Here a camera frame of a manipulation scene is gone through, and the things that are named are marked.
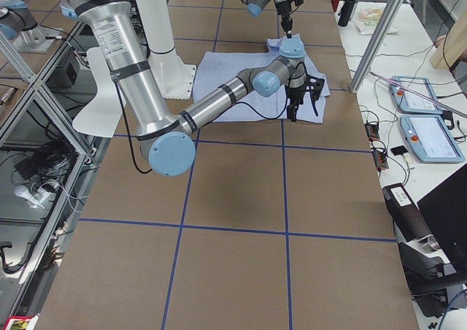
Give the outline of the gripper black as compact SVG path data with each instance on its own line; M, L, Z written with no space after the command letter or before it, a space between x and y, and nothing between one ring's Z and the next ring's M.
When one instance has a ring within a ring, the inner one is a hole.
M291 80L286 85L286 97L290 101L289 105L287 105L287 118L291 121L297 121L298 108L304 103L306 93L310 96L314 114L318 115L316 102L321 96L324 85L325 80L323 78L311 76L307 72Z
M294 13L292 4L298 9L303 4L303 0L284 0L278 3L278 15L281 16L281 26L284 31L287 31L286 35L288 39L292 37L293 19L291 15Z

